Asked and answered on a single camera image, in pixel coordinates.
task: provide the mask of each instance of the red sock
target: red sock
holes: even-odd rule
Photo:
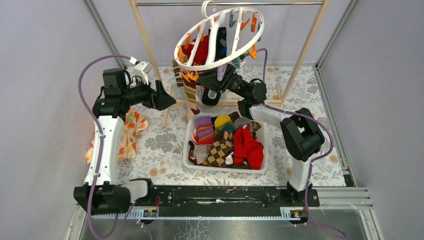
[[[250,130],[250,125],[247,125],[246,128],[239,127],[242,129],[243,140],[244,140],[244,151],[246,153],[247,163],[253,170],[259,170],[262,167],[262,162],[264,161],[264,150],[262,143],[256,141]]]
[[[241,165],[245,162],[243,158],[247,157],[246,151],[245,151],[245,141],[243,136],[243,127],[239,127],[237,131],[235,131],[234,134],[234,157],[233,157],[233,164],[234,165]]]

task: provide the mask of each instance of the red cloth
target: red cloth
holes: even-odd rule
[[[259,170],[264,161],[264,150],[262,143],[256,141],[250,130],[250,125],[246,128],[242,126],[237,129],[234,135],[234,165],[240,165],[247,159],[247,163],[253,170]]]
[[[181,45],[182,53],[185,54],[188,59],[192,55],[192,50],[194,46],[195,46],[194,44],[189,44],[186,49],[184,45]],[[206,59],[208,58],[208,51],[209,51],[209,36],[205,35],[203,38],[203,41],[199,42],[196,55],[194,56],[194,59],[193,59],[193,65],[194,66],[205,65]]]

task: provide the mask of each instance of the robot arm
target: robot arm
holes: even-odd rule
[[[200,74],[197,80],[202,85],[214,92],[230,90],[243,97],[238,102],[238,110],[244,117],[270,124],[282,131],[284,142],[288,152],[296,160],[292,164],[292,175],[287,184],[296,192],[302,192],[307,187],[307,176],[310,168],[310,157],[321,150],[324,143],[324,135],[318,125],[304,117],[289,115],[284,111],[279,112],[265,107],[267,87],[260,79],[244,81],[236,73],[235,67],[228,65],[223,80],[217,80],[217,70],[211,70]],[[299,114],[313,117],[307,108],[296,111]]]
[[[118,186],[117,156],[119,138],[124,127],[124,120],[130,106],[143,104],[150,109],[162,111],[176,103],[164,90],[162,82],[155,81],[156,90],[152,89],[143,71],[147,63],[140,62],[135,66],[137,76],[143,80],[134,87],[130,87],[125,80],[125,70],[120,68],[108,69],[103,72],[104,98],[98,98],[92,112],[99,121],[103,135],[95,124],[94,146],[92,160],[83,186],[74,188],[73,197],[84,208],[88,209],[90,188],[93,177],[97,175],[96,186],[91,202],[91,213],[112,214],[126,213],[131,202],[137,199],[150,199],[153,183],[149,179],[137,179]],[[100,147],[100,138],[103,138],[103,148]],[[96,173],[98,157],[100,168]]]

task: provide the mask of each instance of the orange clothespin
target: orange clothespin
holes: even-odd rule
[[[183,50],[181,49],[181,46],[178,46],[178,58],[179,61],[184,64],[184,55],[183,55]]]
[[[185,74],[181,72],[181,76],[187,80],[187,82],[191,82],[191,80],[195,81],[197,83],[199,79],[199,73],[198,71],[194,71],[194,76],[190,73],[189,70],[185,70]]]
[[[200,32],[200,28],[202,27],[202,25],[197,26],[197,32]],[[205,37],[205,34],[202,32],[201,33],[201,38],[200,38],[200,42],[203,41],[203,38]]]
[[[253,59],[256,59],[256,44],[253,44],[252,50],[249,49],[247,52]]]
[[[252,32],[252,33],[254,33],[255,32],[255,29],[256,29],[256,21],[257,21],[257,18],[256,18],[256,14],[257,14],[258,12],[257,11],[255,11],[254,13],[253,13],[253,17],[252,17],[252,23],[251,23],[251,26],[250,26],[250,31]]]
[[[243,17],[245,16],[245,12],[246,11],[243,11],[243,13],[241,14],[241,20],[243,21]],[[240,26],[240,30],[243,30],[247,25],[248,25],[248,23],[249,23],[249,21],[251,20],[251,18],[249,17],[248,19],[247,19],[247,21],[245,21],[245,22],[242,22],[241,23],[241,26]]]
[[[187,38],[185,39],[184,49],[187,49],[187,48],[189,47],[190,40],[191,40],[191,38],[192,38],[192,34],[191,34],[191,33],[188,33],[187,35],[188,35],[188,36],[187,36]]]

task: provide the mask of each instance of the floral tablecloth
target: floral tablecloth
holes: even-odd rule
[[[281,92],[292,73],[292,67],[268,66],[265,83],[267,98],[276,99],[276,83]],[[159,71],[166,89],[173,84],[176,99],[185,99],[182,89],[175,87],[174,72],[171,67],[160,67]],[[244,66],[238,73],[247,81],[262,78],[260,66]],[[150,71],[149,79],[153,81],[154,73]],[[239,99],[234,93],[227,98]],[[284,108],[296,111],[308,108],[313,116],[328,126],[314,71],[311,66],[302,66],[289,92]],[[286,149],[283,135],[277,128],[268,125],[269,132],[269,166],[262,174],[221,172],[215,170],[196,170],[183,165],[183,141],[187,126],[186,108],[170,107],[166,128],[162,127],[164,113],[147,109],[142,105],[134,107],[149,122],[149,126],[137,136],[136,158],[118,162],[118,180],[127,183],[131,179],[151,178],[155,185],[231,185],[231,186],[285,186],[292,174],[292,161]],[[201,107],[201,112],[229,114],[236,107]],[[325,153],[330,143],[326,134],[321,153]],[[311,182],[315,186],[345,186],[342,169],[336,149],[324,159],[313,164]]]

